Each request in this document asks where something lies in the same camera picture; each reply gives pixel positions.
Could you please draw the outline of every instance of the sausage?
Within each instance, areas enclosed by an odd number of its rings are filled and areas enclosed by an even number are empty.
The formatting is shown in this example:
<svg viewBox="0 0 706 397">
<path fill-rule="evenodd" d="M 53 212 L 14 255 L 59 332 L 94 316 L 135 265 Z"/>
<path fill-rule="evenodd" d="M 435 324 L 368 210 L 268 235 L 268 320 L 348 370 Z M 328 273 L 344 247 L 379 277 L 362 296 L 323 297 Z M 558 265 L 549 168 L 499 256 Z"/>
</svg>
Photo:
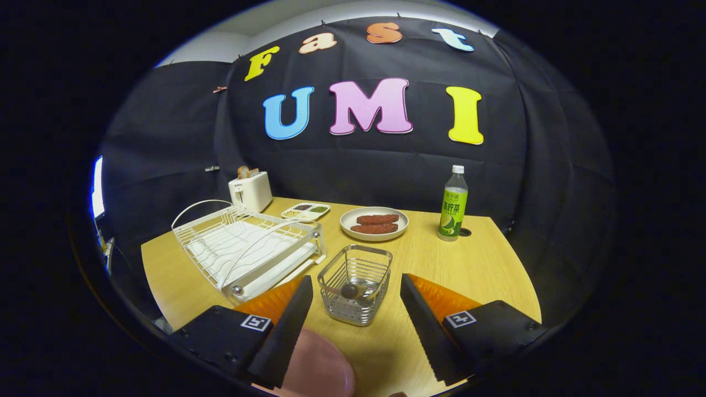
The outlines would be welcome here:
<svg viewBox="0 0 706 397">
<path fill-rule="evenodd" d="M 384 235 L 385 233 L 397 232 L 397 223 L 383 223 L 381 225 L 355 225 L 351 230 L 366 235 Z"/>
<path fill-rule="evenodd" d="M 382 225 L 383 223 L 392 223 L 398 220 L 400 220 L 399 215 L 363 215 L 356 219 L 361 225 Z"/>
</svg>

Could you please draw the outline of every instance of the white toaster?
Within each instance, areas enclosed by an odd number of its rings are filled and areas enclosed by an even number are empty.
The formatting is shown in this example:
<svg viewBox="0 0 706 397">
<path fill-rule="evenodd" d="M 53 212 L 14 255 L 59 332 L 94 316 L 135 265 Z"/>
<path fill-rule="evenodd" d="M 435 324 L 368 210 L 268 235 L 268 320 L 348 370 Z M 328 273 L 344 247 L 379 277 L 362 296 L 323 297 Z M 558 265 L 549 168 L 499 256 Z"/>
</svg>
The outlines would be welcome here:
<svg viewBox="0 0 706 397">
<path fill-rule="evenodd" d="M 228 182 L 228 190 L 233 205 L 245 207 L 248 211 L 262 212 L 272 201 L 267 172 L 259 172 L 254 177 L 233 179 Z"/>
</svg>

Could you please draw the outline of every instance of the wire utensil holder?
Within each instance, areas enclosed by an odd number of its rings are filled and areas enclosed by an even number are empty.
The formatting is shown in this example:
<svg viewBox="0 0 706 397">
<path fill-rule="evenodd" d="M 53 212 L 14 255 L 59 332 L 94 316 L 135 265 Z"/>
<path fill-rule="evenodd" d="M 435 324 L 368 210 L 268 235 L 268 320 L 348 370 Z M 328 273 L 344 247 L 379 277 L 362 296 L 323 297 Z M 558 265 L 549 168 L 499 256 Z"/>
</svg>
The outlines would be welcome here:
<svg viewBox="0 0 706 397">
<path fill-rule="evenodd" d="M 228 207 L 175 227 L 186 211 L 213 201 Z M 172 231 L 206 280 L 233 304 L 286 283 L 326 258 L 320 223 L 255 213 L 229 201 L 191 204 L 174 219 Z"/>
<path fill-rule="evenodd" d="M 351 244 L 344 247 L 318 274 L 321 299 L 328 314 L 355 326 L 368 326 L 388 290 L 393 255 L 384 249 Z M 355 285 L 353 299 L 342 289 Z"/>
</svg>

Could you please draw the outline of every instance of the metal wire rack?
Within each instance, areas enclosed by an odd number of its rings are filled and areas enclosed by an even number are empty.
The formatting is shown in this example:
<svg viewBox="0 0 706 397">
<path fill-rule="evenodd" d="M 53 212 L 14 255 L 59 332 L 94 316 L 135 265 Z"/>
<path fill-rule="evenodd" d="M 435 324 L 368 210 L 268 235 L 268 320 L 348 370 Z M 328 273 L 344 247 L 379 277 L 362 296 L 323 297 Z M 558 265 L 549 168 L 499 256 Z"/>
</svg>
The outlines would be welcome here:
<svg viewBox="0 0 706 397">
<path fill-rule="evenodd" d="M 175 227 L 202 203 L 228 207 Z M 185 208 L 172 231 L 206 280 L 234 304 L 286 283 L 326 258 L 321 224 L 284 220 L 204 200 Z"/>
</svg>

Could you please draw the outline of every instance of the plastic bottle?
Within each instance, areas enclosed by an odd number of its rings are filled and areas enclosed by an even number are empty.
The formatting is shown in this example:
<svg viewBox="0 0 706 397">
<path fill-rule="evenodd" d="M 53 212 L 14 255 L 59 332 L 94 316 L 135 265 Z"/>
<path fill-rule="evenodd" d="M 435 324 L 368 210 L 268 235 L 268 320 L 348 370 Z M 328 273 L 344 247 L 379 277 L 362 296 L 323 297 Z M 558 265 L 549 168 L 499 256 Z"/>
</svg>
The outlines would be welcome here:
<svg viewBox="0 0 706 397">
<path fill-rule="evenodd" d="M 444 187 L 441 219 L 436 231 L 438 238 L 449 242 L 458 238 L 468 199 L 468 185 L 463 179 L 463 166 L 454 165 L 451 167 L 451 172 L 451 179 Z"/>
</svg>

